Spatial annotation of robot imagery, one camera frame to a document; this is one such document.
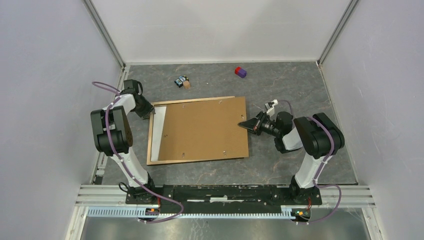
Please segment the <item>blue owl toy block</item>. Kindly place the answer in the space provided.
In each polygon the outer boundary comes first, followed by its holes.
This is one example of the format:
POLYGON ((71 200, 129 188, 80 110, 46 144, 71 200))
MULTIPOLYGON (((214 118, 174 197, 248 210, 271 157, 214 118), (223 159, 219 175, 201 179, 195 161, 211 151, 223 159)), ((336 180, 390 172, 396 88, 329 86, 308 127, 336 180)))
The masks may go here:
POLYGON ((181 88, 181 87, 183 86, 183 83, 184 83, 184 82, 186 82, 186 81, 189 81, 188 77, 187 77, 187 76, 185 76, 185 75, 182 75, 182 76, 178 77, 178 78, 174 81, 174 83, 175 83, 175 84, 176 84, 179 88, 181 88))

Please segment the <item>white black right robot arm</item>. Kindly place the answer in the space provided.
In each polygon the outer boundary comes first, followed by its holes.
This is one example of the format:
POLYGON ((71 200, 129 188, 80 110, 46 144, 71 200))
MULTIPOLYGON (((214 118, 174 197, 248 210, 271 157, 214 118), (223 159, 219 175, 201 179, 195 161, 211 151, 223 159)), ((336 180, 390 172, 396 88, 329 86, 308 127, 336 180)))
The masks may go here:
POLYGON ((275 148, 282 154, 305 150, 301 167, 289 185, 288 196, 295 204, 302 204, 317 189, 324 166, 345 145, 342 131, 323 112, 294 118, 289 112, 281 111, 274 120, 260 112, 237 125, 257 136, 261 133, 273 136, 275 148))

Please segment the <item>small wooden cube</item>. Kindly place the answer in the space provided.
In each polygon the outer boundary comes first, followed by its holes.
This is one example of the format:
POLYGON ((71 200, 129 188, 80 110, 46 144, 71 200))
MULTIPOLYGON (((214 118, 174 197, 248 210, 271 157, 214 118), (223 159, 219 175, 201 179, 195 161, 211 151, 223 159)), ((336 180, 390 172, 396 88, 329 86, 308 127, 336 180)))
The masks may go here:
POLYGON ((188 80, 185 80, 185 81, 182 83, 182 85, 183 85, 183 87, 184 87, 186 90, 191 88, 191 84, 190 84, 190 82, 189 82, 188 80))

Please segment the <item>red purple block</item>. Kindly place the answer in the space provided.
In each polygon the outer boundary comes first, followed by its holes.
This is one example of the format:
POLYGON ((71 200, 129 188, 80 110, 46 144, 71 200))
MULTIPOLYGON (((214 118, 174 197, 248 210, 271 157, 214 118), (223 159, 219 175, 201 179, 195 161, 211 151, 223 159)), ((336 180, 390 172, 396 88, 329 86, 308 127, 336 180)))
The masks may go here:
POLYGON ((240 67, 240 66, 238 66, 238 67, 235 68, 234 73, 237 76, 239 76, 240 78, 245 78, 247 76, 247 71, 244 68, 240 67))

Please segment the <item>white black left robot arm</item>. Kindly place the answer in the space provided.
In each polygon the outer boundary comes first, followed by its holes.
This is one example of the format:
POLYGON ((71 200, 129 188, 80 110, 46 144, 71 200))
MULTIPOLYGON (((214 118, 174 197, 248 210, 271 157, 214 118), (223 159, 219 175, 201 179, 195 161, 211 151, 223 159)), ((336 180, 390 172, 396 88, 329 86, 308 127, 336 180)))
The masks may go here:
POLYGON ((157 190, 133 150, 128 114, 135 113, 147 119, 154 112, 154 106, 143 96, 142 83, 137 80, 125 80, 122 90, 99 81, 93 81, 92 85, 114 94, 113 101, 106 107, 90 113, 95 148, 115 161, 123 172, 127 183, 119 183, 121 191, 131 199, 153 203, 157 190))

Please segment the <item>landscape photo print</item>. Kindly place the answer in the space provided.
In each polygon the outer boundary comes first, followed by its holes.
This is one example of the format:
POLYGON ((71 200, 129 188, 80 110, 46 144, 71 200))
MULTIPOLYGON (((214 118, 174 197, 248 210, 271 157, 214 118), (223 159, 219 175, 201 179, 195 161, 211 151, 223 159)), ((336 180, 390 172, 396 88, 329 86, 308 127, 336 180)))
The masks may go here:
POLYGON ((159 153, 162 141, 162 134, 165 123, 167 106, 156 106, 153 114, 152 125, 152 143, 150 151, 150 161, 157 162, 159 160, 159 153))

